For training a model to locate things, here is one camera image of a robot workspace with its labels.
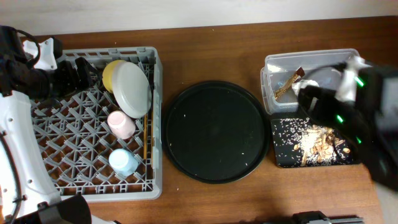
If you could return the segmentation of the brown gold snack wrapper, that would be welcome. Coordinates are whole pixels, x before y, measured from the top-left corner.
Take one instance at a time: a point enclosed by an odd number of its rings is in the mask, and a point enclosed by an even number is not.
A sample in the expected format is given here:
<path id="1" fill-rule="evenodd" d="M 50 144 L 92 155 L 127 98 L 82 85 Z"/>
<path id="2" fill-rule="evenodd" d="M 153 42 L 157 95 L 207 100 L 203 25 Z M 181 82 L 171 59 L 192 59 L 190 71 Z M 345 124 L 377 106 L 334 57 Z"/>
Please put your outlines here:
<path id="1" fill-rule="evenodd" d="M 278 90 L 274 92 L 274 98 L 277 100 L 292 86 L 294 82 L 302 78 L 304 75 L 304 69 L 299 67 L 294 74 Z"/>

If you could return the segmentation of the yellow bowl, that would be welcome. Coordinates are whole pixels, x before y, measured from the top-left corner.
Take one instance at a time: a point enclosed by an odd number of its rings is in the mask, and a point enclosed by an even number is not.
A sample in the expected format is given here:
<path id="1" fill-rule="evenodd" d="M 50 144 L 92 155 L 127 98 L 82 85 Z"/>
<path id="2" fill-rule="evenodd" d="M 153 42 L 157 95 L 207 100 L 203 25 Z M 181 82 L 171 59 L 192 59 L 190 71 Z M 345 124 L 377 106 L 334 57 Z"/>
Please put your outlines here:
<path id="1" fill-rule="evenodd" d="M 123 62 L 124 62 L 124 60 L 112 61 L 109 64 L 107 64 L 107 66 L 105 66 L 105 68 L 103 70 L 102 82 L 103 82 L 105 89 L 110 93 L 113 93 L 112 77 L 113 77 L 114 69 L 116 68 L 116 66 L 119 63 L 123 63 Z"/>

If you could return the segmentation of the food leftovers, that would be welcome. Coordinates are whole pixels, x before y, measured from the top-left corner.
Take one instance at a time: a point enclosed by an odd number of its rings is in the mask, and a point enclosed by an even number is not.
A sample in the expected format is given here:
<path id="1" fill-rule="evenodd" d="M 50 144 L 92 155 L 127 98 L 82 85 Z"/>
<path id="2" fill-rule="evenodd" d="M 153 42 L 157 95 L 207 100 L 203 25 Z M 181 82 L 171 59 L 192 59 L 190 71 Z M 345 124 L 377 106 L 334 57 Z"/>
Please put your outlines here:
<path id="1" fill-rule="evenodd" d="M 332 166 L 347 164 L 352 160 L 351 149 L 348 143 L 338 137 L 332 128 L 301 122 L 302 128 L 294 131 L 293 152 L 300 167 Z"/>

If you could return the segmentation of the grey round plate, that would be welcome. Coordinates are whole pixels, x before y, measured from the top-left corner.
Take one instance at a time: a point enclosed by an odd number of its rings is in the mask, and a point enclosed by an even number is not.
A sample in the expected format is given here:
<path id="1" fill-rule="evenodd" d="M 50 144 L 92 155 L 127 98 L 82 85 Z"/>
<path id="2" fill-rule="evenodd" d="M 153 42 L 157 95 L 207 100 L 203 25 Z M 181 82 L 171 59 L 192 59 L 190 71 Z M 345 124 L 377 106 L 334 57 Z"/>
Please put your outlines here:
<path id="1" fill-rule="evenodd" d="M 112 76 L 112 88 L 119 107 L 128 116 L 139 119 L 150 110 L 152 93 L 149 81 L 136 64 L 118 63 Z"/>

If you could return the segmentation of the pink plastic cup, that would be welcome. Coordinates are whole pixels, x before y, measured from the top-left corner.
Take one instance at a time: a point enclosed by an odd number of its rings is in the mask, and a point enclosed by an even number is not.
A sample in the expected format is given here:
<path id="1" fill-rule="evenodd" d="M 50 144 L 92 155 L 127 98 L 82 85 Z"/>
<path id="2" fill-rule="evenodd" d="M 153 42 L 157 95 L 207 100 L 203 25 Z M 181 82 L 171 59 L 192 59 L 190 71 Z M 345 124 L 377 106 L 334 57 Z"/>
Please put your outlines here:
<path id="1" fill-rule="evenodd" d="M 107 118 L 108 126 L 111 132 L 121 139 L 127 139 L 133 136 L 136 125 L 133 120 L 122 111 L 113 111 Z"/>

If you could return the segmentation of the wooden chopstick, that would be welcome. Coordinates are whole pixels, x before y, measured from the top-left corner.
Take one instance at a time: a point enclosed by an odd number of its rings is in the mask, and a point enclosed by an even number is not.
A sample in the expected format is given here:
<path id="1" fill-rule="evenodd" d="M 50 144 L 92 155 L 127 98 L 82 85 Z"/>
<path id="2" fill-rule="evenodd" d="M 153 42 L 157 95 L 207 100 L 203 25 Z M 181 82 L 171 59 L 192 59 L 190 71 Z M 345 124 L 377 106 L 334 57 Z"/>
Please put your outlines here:
<path id="1" fill-rule="evenodd" d="M 150 155 L 151 155 L 151 167 L 154 167 L 154 109 L 151 109 L 151 116 L 150 116 Z"/>
<path id="2" fill-rule="evenodd" d="M 147 120 L 148 120 L 148 118 L 147 118 L 147 114 L 144 116 L 144 146 L 143 146 L 143 149 L 144 149 L 144 160 L 146 161 L 146 159 L 147 159 L 147 127 L 148 127 L 148 125 L 147 125 Z"/>

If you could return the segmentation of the blue plastic cup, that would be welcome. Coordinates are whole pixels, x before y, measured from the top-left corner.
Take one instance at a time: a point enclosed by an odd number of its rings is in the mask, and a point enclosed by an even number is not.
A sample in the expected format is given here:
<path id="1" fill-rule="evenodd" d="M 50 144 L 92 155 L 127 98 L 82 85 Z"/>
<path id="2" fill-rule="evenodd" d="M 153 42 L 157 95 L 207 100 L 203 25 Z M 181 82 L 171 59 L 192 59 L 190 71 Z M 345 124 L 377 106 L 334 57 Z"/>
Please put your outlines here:
<path id="1" fill-rule="evenodd" d="M 115 149 L 109 155 L 108 161 L 116 173 L 125 177 L 132 175 L 139 166 L 134 154 L 125 149 Z"/>

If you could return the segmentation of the white tissue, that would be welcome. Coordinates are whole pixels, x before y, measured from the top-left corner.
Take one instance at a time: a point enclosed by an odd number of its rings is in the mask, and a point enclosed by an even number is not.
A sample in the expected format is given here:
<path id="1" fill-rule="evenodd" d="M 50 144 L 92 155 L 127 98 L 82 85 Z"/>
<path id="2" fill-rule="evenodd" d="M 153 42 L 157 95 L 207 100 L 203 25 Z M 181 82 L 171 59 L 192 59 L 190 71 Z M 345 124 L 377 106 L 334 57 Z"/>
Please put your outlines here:
<path id="1" fill-rule="evenodd" d="M 319 84 L 314 80 L 300 80 L 299 82 L 293 83 L 291 87 L 295 95 L 298 96 L 300 90 L 306 88 L 307 86 L 319 87 Z"/>

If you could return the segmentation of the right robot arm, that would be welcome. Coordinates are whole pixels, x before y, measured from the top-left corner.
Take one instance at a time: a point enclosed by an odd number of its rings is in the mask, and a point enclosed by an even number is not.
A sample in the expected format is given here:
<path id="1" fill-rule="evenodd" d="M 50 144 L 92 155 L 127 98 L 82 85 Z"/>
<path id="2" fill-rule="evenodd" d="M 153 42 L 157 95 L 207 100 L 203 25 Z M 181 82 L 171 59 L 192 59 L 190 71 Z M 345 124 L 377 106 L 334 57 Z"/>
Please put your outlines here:
<path id="1" fill-rule="evenodd" d="M 305 83 L 323 67 L 295 72 L 298 113 L 337 130 L 372 180 L 397 192 L 397 69 L 358 56 L 329 68 L 341 74 L 335 90 Z"/>

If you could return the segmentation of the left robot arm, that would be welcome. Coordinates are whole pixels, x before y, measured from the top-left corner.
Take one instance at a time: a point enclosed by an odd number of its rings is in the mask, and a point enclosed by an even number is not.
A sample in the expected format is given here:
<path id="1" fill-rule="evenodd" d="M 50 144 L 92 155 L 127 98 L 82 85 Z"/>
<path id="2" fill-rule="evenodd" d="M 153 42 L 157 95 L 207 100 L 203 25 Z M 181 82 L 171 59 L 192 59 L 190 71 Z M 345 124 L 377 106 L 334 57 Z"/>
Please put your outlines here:
<path id="1" fill-rule="evenodd" d="M 61 61 L 62 43 L 44 43 L 1 26 L 1 200 L 5 223 L 103 223 L 81 195 L 63 200 L 32 124 L 32 100 L 58 100 L 94 85 L 100 73 L 83 57 Z"/>

